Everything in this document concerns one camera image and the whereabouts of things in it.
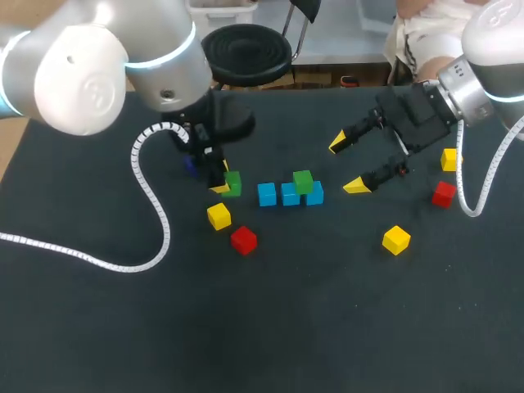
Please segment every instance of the white cable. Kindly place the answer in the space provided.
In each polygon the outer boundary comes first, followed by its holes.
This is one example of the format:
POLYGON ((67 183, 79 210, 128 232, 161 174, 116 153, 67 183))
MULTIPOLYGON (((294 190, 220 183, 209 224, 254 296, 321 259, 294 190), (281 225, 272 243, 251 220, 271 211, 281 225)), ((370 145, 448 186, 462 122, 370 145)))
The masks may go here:
POLYGON ((151 188, 149 187, 149 184, 147 183, 146 179, 144 178, 142 174, 142 169, 140 168, 139 156, 140 156, 140 151, 142 149, 143 143, 151 135, 159 131, 164 131, 164 130, 174 131, 175 133, 177 133, 177 135, 179 135, 181 133, 180 128, 181 127, 175 123, 164 122, 164 123, 154 124, 151 127, 149 127, 148 129, 145 129, 138 136, 138 138, 136 139, 136 141, 133 144, 133 149, 131 150, 131 169, 133 170, 134 176, 137 179, 138 184, 140 184, 140 187, 146 193, 147 198, 153 204, 153 207, 155 208, 155 211, 158 214, 158 218, 160 219, 160 223, 162 224, 162 232, 164 233, 164 240, 162 242, 162 247, 160 251, 158 251, 158 254, 156 254, 156 256, 149 262, 146 262, 145 264, 140 264, 138 266, 121 266, 118 264, 110 264, 109 262, 99 260, 98 258, 85 254, 81 251, 72 250, 70 248, 63 247, 63 246, 57 246, 51 243, 39 242, 37 240, 28 239, 22 236, 11 235, 9 233, 0 232, 0 240, 18 243, 18 244, 24 244, 26 246, 32 246, 32 247, 41 248, 44 250, 49 250, 49 251, 59 252, 61 254, 70 255, 80 260, 84 260, 85 262, 89 262, 90 264, 95 264, 96 266, 100 268, 112 270, 114 272, 119 272, 119 273, 139 273, 139 272, 144 272, 148 269, 155 267, 157 264, 159 264, 164 259, 165 255, 167 254, 167 251, 169 249, 169 243, 171 240, 171 231, 169 227, 169 220, 167 219, 167 216, 165 215, 164 208, 162 208, 162 205, 156 198, 155 193, 151 190, 151 188))
POLYGON ((499 167, 500 161, 504 154, 508 150, 509 145, 515 139, 515 137, 524 129, 524 116, 509 130, 506 134, 502 143, 500 143, 497 152, 491 160, 490 168, 484 179, 484 184, 482 184, 481 195, 478 198, 477 207, 475 210, 471 210, 468 207, 466 202, 466 197, 464 196, 464 186, 462 180, 462 145, 464 140, 464 120, 458 122, 458 131, 457 131, 457 189, 458 189, 458 201, 460 202, 460 207, 464 210, 464 213, 470 217, 478 217, 481 215, 484 205, 486 204, 486 199, 490 193, 491 184, 495 178, 495 173, 499 167))

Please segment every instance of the stool seat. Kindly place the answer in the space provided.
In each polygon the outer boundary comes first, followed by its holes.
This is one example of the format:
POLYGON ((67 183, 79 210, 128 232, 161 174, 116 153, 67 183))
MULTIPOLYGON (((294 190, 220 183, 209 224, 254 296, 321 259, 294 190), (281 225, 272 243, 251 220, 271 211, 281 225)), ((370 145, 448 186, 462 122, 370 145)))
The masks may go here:
POLYGON ((202 47, 220 84, 249 88, 269 84, 291 69, 291 46, 261 25, 230 25, 208 34, 202 47))

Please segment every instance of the blue cube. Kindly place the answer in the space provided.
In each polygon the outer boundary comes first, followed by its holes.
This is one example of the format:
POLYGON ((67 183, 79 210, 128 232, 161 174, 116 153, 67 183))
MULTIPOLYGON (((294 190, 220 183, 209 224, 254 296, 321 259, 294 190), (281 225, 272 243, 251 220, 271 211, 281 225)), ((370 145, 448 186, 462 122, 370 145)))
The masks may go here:
POLYGON ((195 162, 191 156, 185 156, 183 158, 183 164, 186 167, 186 171, 189 172, 193 178, 199 177, 198 169, 195 166, 195 162))
POLYGON ((277 205, 277 189, 275 183, 259 184, 260 207, 277 205))
POLYGON ((307 206, 322 205, 324 203, 324 190, 320 182, 313 183, 313 192, 305 196, 307 206))
POLYGON ((297 206, 300 204, 300 195, 296 193, 294 183, 282 184, 282 204, 284 206, 297 206))

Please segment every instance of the black stool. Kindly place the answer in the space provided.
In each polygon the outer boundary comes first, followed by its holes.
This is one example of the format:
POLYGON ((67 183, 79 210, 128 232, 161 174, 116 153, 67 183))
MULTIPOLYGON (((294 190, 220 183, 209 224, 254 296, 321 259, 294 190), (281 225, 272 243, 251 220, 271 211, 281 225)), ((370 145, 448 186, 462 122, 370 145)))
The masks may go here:
POLYGON ((317 17, 320 1, 291 0, 282 34, 260 25, 230 25, 207 35, 202 46, 215 81, 249 88, 284 76, 300 54, 305 31, 317 17), (286 33, 295 7, 302 11, 305 20, 293 54, 286 33))

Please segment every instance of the person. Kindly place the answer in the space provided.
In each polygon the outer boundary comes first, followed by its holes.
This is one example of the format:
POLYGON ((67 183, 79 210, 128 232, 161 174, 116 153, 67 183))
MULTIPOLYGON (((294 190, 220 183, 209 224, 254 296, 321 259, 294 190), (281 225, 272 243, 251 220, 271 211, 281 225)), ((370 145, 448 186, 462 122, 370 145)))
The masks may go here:
POLYGON ((462 56, 462 32, 489 0, 396 0, 397 17, 386 57, 405 63, 417 82, 436 79, 440 69, 462 56))

